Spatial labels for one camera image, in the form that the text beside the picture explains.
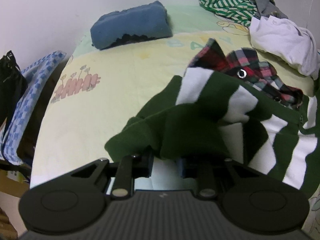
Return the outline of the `green white striped jacket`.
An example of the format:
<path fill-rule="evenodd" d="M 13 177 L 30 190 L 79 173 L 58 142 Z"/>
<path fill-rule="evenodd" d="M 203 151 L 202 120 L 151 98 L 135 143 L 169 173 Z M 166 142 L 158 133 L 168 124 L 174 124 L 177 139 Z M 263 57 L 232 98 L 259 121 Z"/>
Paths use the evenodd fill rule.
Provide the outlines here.
<path fill-rule="evenodd" d="M 230 158 L 303 191 L 319 190 L 319 92 L 285 85 L 257 52 L 209 39 L 183 76 L 130 118 L 105 150 L 115 162 L 151 147 L 159 159 Z"/>

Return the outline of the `pastel cartoon bed sheet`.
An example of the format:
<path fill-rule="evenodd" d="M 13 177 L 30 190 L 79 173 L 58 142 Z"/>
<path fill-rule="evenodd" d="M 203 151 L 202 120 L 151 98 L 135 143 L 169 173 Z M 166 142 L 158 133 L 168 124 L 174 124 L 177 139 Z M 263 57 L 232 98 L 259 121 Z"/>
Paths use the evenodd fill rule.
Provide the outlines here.
<path fill-rule="evenodd" d="M 181 76 L 206 40 L 224 52 L 250 45 L 249 32 L 198 7 L 170 6 L 171 38 L 92 47 L 86 36 L 62 71 L 42 120 L 31 172 L 31 215 L 42 209 L 40 193 L 59 184 L 96 188 L 72 177 L 112 167 L 105 142 L 171 78 Z M 193 197 L 191 180 L 178 177 L 169 161 L 156 160 L 150 178 L 136 181 L 137 194 L 103 208 L 101 216 L 75 232 L 29 231 L 24 239 L 263 239 L 229 222 L 214 203 Z"/>

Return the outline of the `blue checkered cloth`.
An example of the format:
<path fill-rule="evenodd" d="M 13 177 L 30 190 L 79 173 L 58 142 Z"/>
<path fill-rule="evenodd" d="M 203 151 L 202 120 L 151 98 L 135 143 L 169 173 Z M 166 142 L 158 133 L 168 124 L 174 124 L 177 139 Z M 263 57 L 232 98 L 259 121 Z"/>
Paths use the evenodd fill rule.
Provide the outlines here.
<path fill-rule="evenodd" d="M 23 133 L 46 82 L 65 56 L 65 52 L 57 50 L 22 70 L 28 87 L 16 105 L 7 131 L 1 130 L 1 160 L 16 166 L 23 164 L 17 154 Z"/>

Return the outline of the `black bag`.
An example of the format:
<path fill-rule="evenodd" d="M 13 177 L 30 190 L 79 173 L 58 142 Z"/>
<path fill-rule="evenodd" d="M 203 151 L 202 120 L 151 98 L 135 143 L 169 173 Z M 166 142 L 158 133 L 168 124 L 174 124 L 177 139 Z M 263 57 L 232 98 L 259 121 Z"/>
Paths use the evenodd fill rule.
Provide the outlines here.
<path fill-rule="evenodd" d="M 1 123 L 8 129 L 16 105 L 28 88 L 28 83 L 22 75 L 13 52 L 8 51 L 1 58 Z"/>

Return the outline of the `folded blue sweater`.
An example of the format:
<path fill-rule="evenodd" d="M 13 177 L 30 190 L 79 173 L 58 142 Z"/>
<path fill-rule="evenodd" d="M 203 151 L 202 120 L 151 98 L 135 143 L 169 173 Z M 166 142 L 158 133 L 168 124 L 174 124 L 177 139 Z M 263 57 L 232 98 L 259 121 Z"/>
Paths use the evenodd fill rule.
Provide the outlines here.
<path fill-rule="evenodd" d="M 168 13 L 160 1 L 104 14 L 92 25 L 90 33 L 93 46 L 99 50 L 172 37 Z"/>

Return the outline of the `white crumpled shirt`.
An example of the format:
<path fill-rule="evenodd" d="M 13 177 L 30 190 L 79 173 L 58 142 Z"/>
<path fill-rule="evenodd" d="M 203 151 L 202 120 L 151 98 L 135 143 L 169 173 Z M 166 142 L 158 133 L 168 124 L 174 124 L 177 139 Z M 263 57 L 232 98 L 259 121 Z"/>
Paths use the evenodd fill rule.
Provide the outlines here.
<path fill-rule="evenodd" d="M 249 26 L 253 48 L 273 54 L 304 76 L 317 80 L 319 53 L 312 33 L 286 18 L 252 18 Z"/>

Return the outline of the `green white striped shirt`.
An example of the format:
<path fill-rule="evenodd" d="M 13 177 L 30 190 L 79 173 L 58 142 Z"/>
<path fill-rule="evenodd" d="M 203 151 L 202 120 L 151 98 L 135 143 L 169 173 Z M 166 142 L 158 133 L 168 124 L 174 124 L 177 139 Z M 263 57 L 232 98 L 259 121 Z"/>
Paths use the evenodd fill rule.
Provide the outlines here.
<path fill-rule="evenodd" d="M 252 18 L 258 12 L 251 0 L 199 0 L 199 5 L 206 11 L 244 27 L 250 26 Z"/>

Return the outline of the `grey garment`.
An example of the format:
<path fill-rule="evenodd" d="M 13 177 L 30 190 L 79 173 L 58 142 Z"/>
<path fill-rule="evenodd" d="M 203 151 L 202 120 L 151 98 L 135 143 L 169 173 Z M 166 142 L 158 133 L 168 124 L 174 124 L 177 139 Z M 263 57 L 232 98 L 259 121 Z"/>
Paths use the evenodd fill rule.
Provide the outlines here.
<path fill-rule="evenodd" d="M 276 18 L 286 18 L 288 16 L 285 15 L 277 6 L 274 0 L 250 0 L 256 7 L 257 13 L 255 14 L 255 18 L 260 19 L 263 17 L 274 16 Z"/>

